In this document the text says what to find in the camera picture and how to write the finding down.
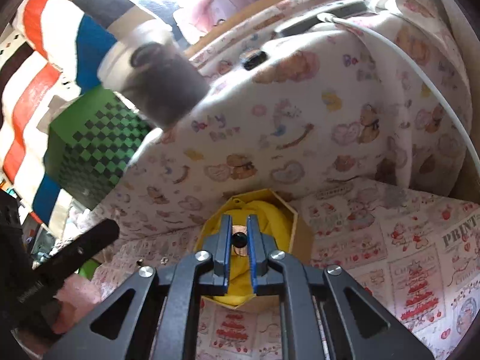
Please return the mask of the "person's left hand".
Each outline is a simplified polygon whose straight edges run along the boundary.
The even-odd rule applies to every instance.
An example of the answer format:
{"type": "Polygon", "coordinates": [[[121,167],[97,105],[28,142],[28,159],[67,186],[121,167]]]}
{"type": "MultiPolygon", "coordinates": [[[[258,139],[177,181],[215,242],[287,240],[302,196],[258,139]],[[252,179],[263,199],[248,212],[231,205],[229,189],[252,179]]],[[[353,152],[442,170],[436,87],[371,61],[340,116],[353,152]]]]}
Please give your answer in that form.
{"type": "Polygon", "coordinates": [[[55,334],[63,334],[83,319],[102,301],[99,289],[86,278],[73,274],[57,292],[60,311],[52,325],[55,334]]]}

